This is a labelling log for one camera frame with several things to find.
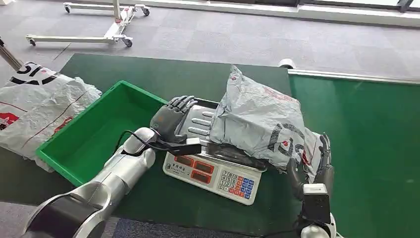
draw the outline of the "white wheeled frame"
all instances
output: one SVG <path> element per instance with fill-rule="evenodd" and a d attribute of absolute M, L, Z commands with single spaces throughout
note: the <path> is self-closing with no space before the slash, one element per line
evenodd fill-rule
<path fill-rule="evenodd" d="M 133 45 L 133 38 L 128 37 L 122 32 L 125 27 L 133 19 L 135 12 L 140 8 L 145 16 L 150 14 L 149 7 L 144 4 L 136 4 L 134 6 L 120 6 L 119 0 L 114 0 L 113 5 L 96 5 L 96 4 L 78 4 L 65 2 L 64 9 L 70 13 L 71 9 L 94 9 L 94 10 L 113 10 L 115 22 L 111 25 L 103 37 L 73 37 L 73 36 L 38 36 L 26 35 L 26 39 L 33 46 L 36 42 L 79 42 L 79 43 L 117 43 L 122 40 L 127 47 Z"/>

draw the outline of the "printed logo on bag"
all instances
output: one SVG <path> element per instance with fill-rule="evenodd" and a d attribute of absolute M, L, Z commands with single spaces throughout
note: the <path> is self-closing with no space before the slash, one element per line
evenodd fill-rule
<path fill-rule="evenodd" d="M 275 148 L 274 146 L 277 144 L 277 140 L 280 134 L 280 131 L 286 129 L 290 130 L 296 134 L 298 134 L 303 140 L 305 140 L 305 135 L 297 129 L 294 125 L 283 123 L 283 124 L 277 124 L 276 127 L 273 129 L 273 132 L 271 133 L 270 141 L 268 143 L 267 149 L 274 152 Z M 311 165 L 311 161 L 308 161 L 306 157 L 306 151 L 305 147 L 301 144 L 293 144 L 293 138 L 289 138 L 289 141 L 284 140 L 279 143 L 277 150 L 282 153 L 285 156 L 291 157 L 293 154 L 293 151 L 296 152 L 296 154 L 299 155 L 303 163 L 307 165 Z"/>
<path fill-rule="evenodd" d="M 13 122 L 17 121 L 19 117 L 12 113 L 0 113 L 0 130 L 6 129 Z"/>
<path fill-rule="evenodd" d="M 71 120 L 73 119 L 73 117 L 68 117 L 66 120 L 64 120 L 64 122 L 59 125 L 55 130 L 54 130 L 54 134 L 56 134 L 59 130 L 61 130 L 65 125 L 67 125 Z"/>
<path fill-rule="evenodd" d="M 60 76 L 60 73 L 56 72 L 54 75 L 47 74 L 47 71 L 45 69 L 42 69 L 43 67 L 35 64 L 35 63 L 27 63 L 25 66 L 23 66 L 19 71 L 17 71 L 17 74 L 22 74 L 23 78 L 16 78 L 12 77 L 10 79 L 11 82 L 15 84 L 32 84 L 32 85 L 44 85 L 47 84 L 54 79 L 56 79 L 58 76 Z M 35 75 L 38 76 L 39 74 L 44 74 L 45 77 L 41 77 L 36 80 L 31 80 L 32 77 Z"/>
<path fill-rule="evenodd" d="M 277 93 L 276 91 L 272 90 L 271 88 L 268 88 L 268 87 L 265 87 L 265 86 L 263 88 L 264 88 L 265 93 L 269 94 L 272 97 L 277 98 L 278 100 L 289 101 L 289 102 L 296 102 L 297 101 L 296 99 L 294 99 L 292 97 L 289 97 L 289 96 L 281 94 L 281 93 Z"/>

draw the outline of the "green table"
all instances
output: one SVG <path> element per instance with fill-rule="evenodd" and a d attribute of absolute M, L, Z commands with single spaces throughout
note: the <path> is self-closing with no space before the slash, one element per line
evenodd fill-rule
<path fill-rule="evenodd" d="M 212 75 L 220 75 L 223 80 L 227 78 L 226 73 L 219 72 L 219 68 L 214 66 L 216 64 L 208 63 L 209 69 L 202 71 L 193 67 L 200 63 L 178 61 L 180 65 L 189 65 L 178 68 L 174 67 L 177 63 L 166 60 L 166 66 L 152 64 L 145 68 L 145 60 L 75 55 L 62 73 L 80 76 L 101 90 L 106 90 L 117 80 L 126 79 L 164 99 L 176 94 L 195 93 L 198 97 L 218 100 L 224 92 L 225 84 L 213 86 L 219 87 L 218 92 L 208 90 L 205 84 L 206 79 L 214 80 Z M 281 80 L 271 81 L 270 84 L 270 80 L 266 79 L 281 77 L 282 69 L 261 67 L 256 71 L 243 71 L 270 87 L 278 89 L 281 86 L 276 84 Z M 167 78 L 157 80 L 154 77 L 156 74 L 167 75 Z M 185 74 L 194 77 L 182 78 Z M 288 74 L 292 95 L 301 102 L 306 126 L 313 131 L 327 132 L 331 139 L 336 168 L 331 204 L 339 232 L 345 237 L 414 237 L 419 213 L 417 201 L 420 200 L 417 185 L 420 166 L 416 163 L 415 150 L 420 144 L 420 128 L 417 125 L 420 119 L 420 107 L 417 105 L 420 88 L 417 85 L 367 82 L 382 79 L 348 74 L 304 70 L 289 70 Z M 178 81 L 175 80 L 180 78 L 190 83 L 176 86 Z M 162 80 L 166 82 L 166 87 L 162 87 Z M 194 81 L 199 82 L 202 90 L 191 90 Z M 1 200 L 39 204 L 56 193 L 71 189 L 71 185 L 57 174 L 46 174 L 21 159 L 7 160 L 7 164 L 14 167 L 0 168 L 0 174 L 7 173 L 0 179 Z M 165 207 L 164 202 L 170 197 L 153 198 L 133 191 L 125 198 L 116 215 L 261 235 L 290 229 L 299 210 L 299 202 L 291 197 L 285 176 L 274 171 L 263 174 L 253 206 L 243 206 L 174 178 L 164 177 L 159 166 L 154 166 L 147 175 L 159 176 L 156 177 L 158 180 L 167 179 L 170 184 L 176 183 L 180 191 L 193 194 L 185 196 L 186 199 L 205 197 L 208 203 L 206 207 L 198 208 Z M 146 180 L 141 180 L 136 186 L 146 185 L 150 186 Z M 146 200 L 148 203 L 141 207 L 128 205 L 132 201 L 144 204 Z M 209 210 L 217 211 L 219 216 L 216 217 L 214 211 L 209 215 L 206 212 Z M 240 217 L 244 213 L 270 222 L 261 220 L 254 224 L 251 219 L 242 218 L 225 223 L 225 217 Z"/>

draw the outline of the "robot finger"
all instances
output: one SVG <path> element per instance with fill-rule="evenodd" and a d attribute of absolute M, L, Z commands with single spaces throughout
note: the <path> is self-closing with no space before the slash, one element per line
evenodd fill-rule
<path fill-rule="evenodd" d="M 190 110 L 195 104 L 197 104 L 198 103 L 198 101 L 189 101 L 188 103 L 187 103 L 187 105 L 182 109 L 182 112 L 183 113 L 187 113 L 188 112 L 188 110 Z"/>
<path fill-rule="evenodd" d="M 179 104 L 180 102 L 182 102 L 182 100 L 184 100 L 186 97 L 187 97 L 187 95 L 184 95 L 184 96 L 178 97 L 175 101 L 173 101 L 173 103 L 172 103 L 171 105 L 172 105 L 172 106 L 174 106 L 174 107 L 177 107 L 177 106 L 178 106 L 178 104 Z"/>
<path fill-rule="evenodd" d="M 168 106 L 172 106 L 173 102 L 175 102 L 175 100 L 177 100 L 179 97 L 174 97 L 171 99 L 171 101 L 169 101 L 166 105 Z"/>
<path fill-rule="evenodd" d="M 188 96 L 182 102 L 178 104 L 178 108 L 182 110 L 184 106 L 186 106 L 192 99 L 194 99 L 194 96 Z"/>

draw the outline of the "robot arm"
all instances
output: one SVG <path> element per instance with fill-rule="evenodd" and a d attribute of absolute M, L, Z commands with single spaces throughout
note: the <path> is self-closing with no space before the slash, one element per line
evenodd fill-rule
<path fill-rule="evenodd" d="M 334 217 L 330 212 L 334 167 L 328 136 L 320 136 L 321 162 L 314 183 L 302 182 L 296 172 L 297 162 L 291 158 L 287 164 L 287 175 L 295 197 L 302 201 L 302 210 L 297 221 L 297 232 L 302 238 L 336 238 Z"/>
<path fill-rule="evenodd" d="M 186 136 L 174 134 L 176 126 L 196 103 L 193 98 L 174 98 L 162 106 L 151 120 L 151 128 L 125 131 L 132 135 L 123 145 L 117 145 L 104 168 L 89 182 L 38 206 L 25 226 L 22 237 L 101 237 L 106 220 L 123 196 L 154 164 L 156 150 L 174 155 L 201 153 L 198 138 L 186 140 Z"/>

